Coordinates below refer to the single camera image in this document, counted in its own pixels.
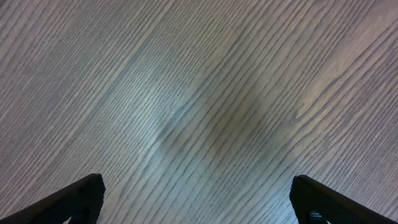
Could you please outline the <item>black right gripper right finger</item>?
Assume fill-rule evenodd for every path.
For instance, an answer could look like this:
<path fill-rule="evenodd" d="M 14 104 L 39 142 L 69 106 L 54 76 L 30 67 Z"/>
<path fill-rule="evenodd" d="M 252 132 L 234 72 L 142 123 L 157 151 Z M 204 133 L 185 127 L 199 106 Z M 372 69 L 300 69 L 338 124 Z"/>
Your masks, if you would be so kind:
<path fill-rule="evenodd" d="M 300 224 L 397 224 L 306 175 L 293 178 L 289 199 Z"/>

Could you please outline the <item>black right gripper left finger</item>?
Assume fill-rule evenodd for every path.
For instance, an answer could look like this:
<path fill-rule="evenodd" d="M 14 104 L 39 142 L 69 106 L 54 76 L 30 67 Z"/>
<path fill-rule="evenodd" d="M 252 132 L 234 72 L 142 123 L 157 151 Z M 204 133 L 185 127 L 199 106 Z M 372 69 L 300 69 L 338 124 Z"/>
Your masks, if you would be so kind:
<path fill-rule="evenodd" d="M 6 218 L 1 223 L 95 224 L 104 202 L 101 174 L 90 174 Z"/>

